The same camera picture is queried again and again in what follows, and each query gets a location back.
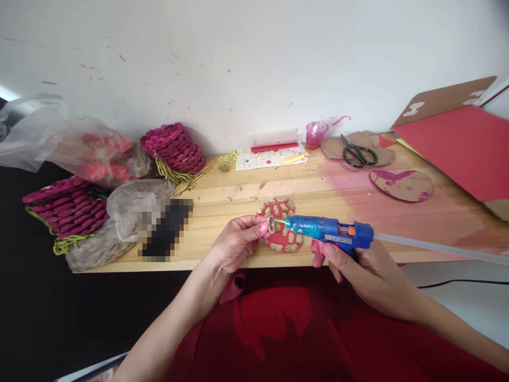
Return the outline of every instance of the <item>pink cup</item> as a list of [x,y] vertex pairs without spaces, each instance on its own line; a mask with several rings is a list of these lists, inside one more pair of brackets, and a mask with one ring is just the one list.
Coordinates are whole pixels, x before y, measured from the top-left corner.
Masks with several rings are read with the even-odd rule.
[[306,149],[316,150],[322,144],[329,125],[324,122],[311,122],[306,126]]

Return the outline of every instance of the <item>plastic bag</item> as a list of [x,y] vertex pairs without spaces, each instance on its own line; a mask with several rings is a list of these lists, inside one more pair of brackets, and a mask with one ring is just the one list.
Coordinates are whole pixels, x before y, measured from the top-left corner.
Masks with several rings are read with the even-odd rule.
[[9,129],[6,122],[13,115],[26,117],[0,143],[0,166],[35,172],[48,160],[105,188],[156,173],[138,145],[98,119],[73,116],[58,96],[39,94],[9,102],[0,111],[3,130]]
[[106,211],[115,220],[119,240],[138,240],[138,219],[145,224],[157,224],[167,200],[173,197],[175,186],[166,179],[134,180],[113,190]]
[[83,272],[105,266],[133,248],[135,243],[120,241],[115,221],[108,219],[93,236],[79,241],[65,254],[73,272]]

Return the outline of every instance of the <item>black scissors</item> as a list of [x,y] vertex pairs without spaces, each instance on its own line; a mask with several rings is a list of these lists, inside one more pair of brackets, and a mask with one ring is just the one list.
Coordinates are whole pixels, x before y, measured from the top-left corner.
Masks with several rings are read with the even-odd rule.
[[341,134],[341,139],[346,143],[346,147],[343,149],[343,158],[350,166],[361,168],[364,166],[373,166],[378,163],[378,156],[373,150],[352,143],[352,141],[343,134]]

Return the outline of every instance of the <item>hot glue gun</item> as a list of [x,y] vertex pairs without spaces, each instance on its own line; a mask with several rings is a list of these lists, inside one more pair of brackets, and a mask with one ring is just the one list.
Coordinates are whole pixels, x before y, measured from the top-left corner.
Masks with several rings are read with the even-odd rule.
[[298,235],[305,235],[322,242],[331,242],[357,261],[354,248],[369,248],[373,242],[373,228],[369,224],[354,222],[343,224],[337,219],[316,216],[288,216],[286,220],[274,219]]

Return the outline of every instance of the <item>red paper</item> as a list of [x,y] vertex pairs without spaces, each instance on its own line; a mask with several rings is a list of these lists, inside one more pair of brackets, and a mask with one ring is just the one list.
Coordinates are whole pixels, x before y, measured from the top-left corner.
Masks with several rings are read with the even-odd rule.
[[480,202],[509,199],[509,121],[470,106],[392,128]]

